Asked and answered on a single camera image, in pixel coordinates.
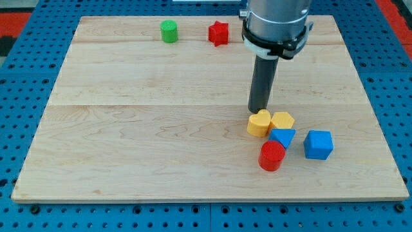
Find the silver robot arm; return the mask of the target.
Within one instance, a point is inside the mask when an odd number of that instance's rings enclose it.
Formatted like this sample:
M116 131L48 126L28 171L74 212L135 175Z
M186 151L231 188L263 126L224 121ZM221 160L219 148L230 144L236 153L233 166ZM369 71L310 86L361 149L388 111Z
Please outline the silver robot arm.
M311 0L248 0L239 10L245 46L265 60L293 59L305 46L313 22Z

